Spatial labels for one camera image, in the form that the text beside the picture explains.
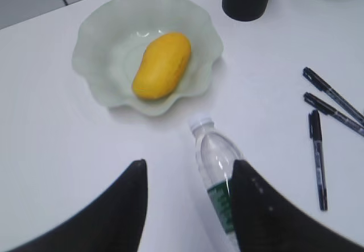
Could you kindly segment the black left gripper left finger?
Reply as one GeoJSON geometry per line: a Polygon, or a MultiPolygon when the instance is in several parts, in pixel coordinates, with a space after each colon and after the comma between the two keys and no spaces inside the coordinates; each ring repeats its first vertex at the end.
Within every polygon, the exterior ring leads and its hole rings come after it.
{"type": "Polygon", "coordinates": [[[83,210],[14,250],[138,251],[147,205],[147,163],[140,159],[83,210]]]}

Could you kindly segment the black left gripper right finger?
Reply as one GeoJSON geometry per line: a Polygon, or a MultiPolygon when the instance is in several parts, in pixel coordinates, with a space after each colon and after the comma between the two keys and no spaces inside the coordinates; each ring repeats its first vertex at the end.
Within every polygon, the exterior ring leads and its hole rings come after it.
{"type": "Polygon", "coordinates": [[[240,251],[363,251],[276,191],[245,160],[235,160],[231,211],[240,251]]]}

